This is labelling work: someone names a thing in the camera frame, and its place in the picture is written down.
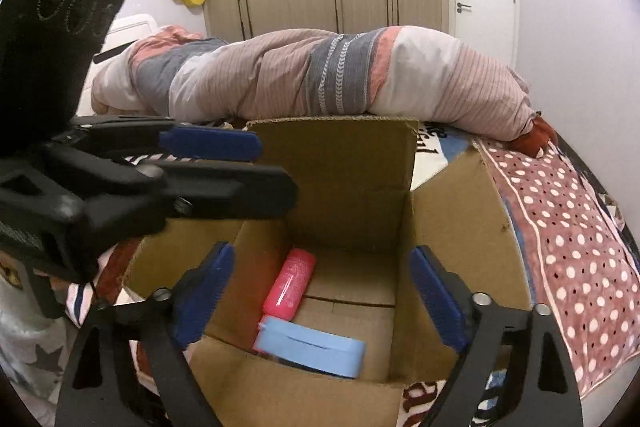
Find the polka dot bedsheet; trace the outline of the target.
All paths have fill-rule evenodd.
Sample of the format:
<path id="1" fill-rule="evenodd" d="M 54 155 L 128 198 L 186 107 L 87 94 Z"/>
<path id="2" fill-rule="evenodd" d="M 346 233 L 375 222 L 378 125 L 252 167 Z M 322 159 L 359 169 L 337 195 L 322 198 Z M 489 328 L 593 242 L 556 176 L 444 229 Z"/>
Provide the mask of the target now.
<path id="1" fill-rule="evenodd" d="M 538 157 L 475 140 L 525 265 L 529 295 L 559 324 L 581 395 L 639 354 L 639 263 L 563 152 Z"/>

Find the red plush toy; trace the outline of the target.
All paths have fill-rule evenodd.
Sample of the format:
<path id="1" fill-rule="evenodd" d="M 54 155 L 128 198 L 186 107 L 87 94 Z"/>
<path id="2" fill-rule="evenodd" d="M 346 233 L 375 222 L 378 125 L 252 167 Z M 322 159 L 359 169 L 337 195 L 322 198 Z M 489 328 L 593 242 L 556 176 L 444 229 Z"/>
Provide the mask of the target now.
<path id="1" fill-rule="evenodd" d="M 530 158 L 539 158 L 544 156 L 550 144 L 559 145 L 558 135 L 544 118 L 537 115 L 533 120 L 532 129 L 518 139 L 508 142 L 508 147 Z"/>

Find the rolled striped duvet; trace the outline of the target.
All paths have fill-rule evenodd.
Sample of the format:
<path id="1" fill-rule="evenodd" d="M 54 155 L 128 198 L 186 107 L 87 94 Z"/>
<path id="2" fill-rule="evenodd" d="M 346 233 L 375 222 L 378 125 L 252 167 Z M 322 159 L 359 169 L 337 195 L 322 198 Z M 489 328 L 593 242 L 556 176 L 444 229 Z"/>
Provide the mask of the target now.
<path id="1" fill-rule="evenodd" d="M 533 130 L 526 82 L 460 39 L 421 26 L 359 34 L 294 28 L 228 43 L 166 26 L 92 80 L 93 112 L 191 124 L 371 114 L 451 124 L 511 142 Z"/>

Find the pink cylindrical bottle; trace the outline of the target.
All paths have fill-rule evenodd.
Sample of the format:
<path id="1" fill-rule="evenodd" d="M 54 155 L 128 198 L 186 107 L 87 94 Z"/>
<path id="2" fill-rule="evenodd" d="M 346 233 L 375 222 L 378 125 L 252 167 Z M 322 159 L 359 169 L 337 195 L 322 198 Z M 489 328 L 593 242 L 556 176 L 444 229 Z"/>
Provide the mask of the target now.
<path id="1" fill-rule="evenodd" d="M 262 304 L 262 313 L 268 317 L 292 321 L 315 266 L 316 257 L 313 254 L 300 248 L 291 249 Z"/>

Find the white bed headboard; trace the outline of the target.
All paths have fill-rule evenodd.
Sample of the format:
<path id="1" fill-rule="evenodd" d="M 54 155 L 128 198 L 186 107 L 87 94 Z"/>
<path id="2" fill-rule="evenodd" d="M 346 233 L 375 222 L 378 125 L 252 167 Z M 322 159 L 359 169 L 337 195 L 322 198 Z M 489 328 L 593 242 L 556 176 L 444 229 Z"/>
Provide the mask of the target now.
<path id="1" fill-rule="evenodd" d="M 149 37 L 158 31 L 154 18 L 149 14 L 131 15 L 114 20 L 107 31 L 101 51 L 92 60 L 82 87 L 76 115 L 93 115 L 91 88 L 94 77 L 136 41 Z"/>

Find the light blue square case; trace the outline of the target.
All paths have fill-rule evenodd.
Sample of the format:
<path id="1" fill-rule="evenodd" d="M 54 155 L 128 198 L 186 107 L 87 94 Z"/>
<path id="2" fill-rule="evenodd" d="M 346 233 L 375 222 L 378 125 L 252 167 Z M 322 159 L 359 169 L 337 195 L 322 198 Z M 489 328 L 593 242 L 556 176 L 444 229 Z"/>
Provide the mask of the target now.
<path id="1" fill-rule="evenodd" d="M 265 315 L 258 325 L 253 349 L 303 369 L 356 379 L 366 344 Z"/>

